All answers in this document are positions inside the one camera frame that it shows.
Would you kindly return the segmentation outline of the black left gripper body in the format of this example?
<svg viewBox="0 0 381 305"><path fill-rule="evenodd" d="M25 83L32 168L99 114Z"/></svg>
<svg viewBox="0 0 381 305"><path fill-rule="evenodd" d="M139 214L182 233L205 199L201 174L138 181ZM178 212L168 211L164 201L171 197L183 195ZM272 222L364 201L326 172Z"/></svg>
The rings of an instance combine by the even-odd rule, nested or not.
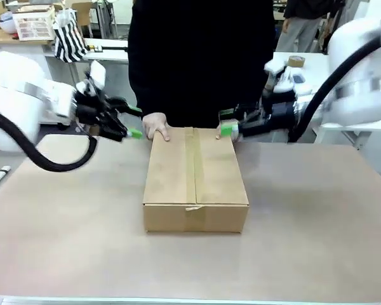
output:
<svg viewBox="0 0 381 305"><path fill-rule="evenodd" d="M98 126L97 135L110 136L112 129L112 114L114 110L103 93L91 96L86 93L75 92L76 118L81 124Z"/></svg>

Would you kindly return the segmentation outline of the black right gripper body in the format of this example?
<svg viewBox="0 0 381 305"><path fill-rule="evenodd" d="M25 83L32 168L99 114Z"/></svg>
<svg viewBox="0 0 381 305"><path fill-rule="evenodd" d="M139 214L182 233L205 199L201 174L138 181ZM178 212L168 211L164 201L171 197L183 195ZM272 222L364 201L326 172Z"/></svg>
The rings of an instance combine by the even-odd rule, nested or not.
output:
<svg viewBox="0 0 381 305"><path fill-rule="evenodd" d="M241 105L240 111L244 116L238 123L238 134L246 138L279 130L289 133L298 122L296 103L292 100Z"/></svg>

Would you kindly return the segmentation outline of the person left hand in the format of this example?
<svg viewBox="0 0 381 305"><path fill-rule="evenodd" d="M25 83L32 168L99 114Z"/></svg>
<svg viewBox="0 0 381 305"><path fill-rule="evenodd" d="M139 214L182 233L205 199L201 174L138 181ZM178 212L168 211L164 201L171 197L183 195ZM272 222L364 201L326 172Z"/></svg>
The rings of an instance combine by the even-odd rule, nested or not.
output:
<svg viewBox="0 0 381 305"><path fill-rule="evenodd" d="M233 120L223 120L223 121L220 121L219 122L219 125L217 126L217 129L216 129L216 139L217 140L220 140L222 137L220 136L220 125L222 124L222 123L227 123L227 122L238 122L239 123L239 121L238 120L235 120L235 119L233 119ZM241 135L239 136L239 137L227 137L227 138L230 138L231 140L232 140L232 142L233 143L235 143L235 142L238 142L239 140L240 140L240 138L241 138Z"/></svg>

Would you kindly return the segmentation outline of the person right hand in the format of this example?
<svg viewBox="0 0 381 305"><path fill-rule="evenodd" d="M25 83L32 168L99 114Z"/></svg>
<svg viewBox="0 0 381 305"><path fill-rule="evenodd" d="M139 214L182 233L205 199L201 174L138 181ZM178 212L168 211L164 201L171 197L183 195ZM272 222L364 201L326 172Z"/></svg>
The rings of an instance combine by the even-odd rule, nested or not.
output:
<svg viewBox="0 0 381 305"><path fill-rule="evenodd" d="M143 117L142 124L146 137L152 140L158 132L162 135L163 139L167 142L170 140L168 134L168 123L166 115L161 112L153 112Z"/></svg>

